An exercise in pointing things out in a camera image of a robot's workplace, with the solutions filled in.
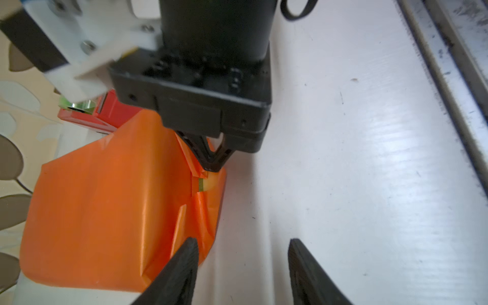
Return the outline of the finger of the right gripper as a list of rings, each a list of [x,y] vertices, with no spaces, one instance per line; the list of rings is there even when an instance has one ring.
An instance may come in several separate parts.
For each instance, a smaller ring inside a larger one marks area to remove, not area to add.
[[[176,131],[176,134],[187,144],[203,170],[213,172],[214,153],[210,149],[207,138],[181,131]]]
[[[213,140],[216,141],[216,139],[209,138],[208,142],[210,148],[210,165],[208,170],[211,172],[219,172],[235,151],[229,148],[227,137],[222,137],[216,147],[214,147],[215,142]]]

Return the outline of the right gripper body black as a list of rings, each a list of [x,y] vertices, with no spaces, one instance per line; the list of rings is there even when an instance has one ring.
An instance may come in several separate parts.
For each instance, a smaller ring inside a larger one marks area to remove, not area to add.
[[[118,99],[165,127],[258,152],[272,103],[269,38],[276,1],[161,1],[163,44],[109,67]]]

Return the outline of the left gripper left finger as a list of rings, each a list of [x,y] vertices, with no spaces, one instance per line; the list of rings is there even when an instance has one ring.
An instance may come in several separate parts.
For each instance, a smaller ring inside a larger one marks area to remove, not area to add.
[[[132,304],[191,304],[198,261],[197,239],[187,238],[151,285]]]

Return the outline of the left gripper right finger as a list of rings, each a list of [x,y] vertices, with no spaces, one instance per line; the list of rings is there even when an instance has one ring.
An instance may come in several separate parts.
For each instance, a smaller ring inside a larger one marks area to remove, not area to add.
[[[352,305],[298,238],[289,243],[288,268],[295,305]]]

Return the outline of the green gift box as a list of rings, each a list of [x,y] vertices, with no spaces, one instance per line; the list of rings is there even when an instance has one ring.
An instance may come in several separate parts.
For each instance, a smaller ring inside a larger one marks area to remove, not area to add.
[[[205,190],[204,179],[198,179],[198,191],[203,192],[204,190]]]

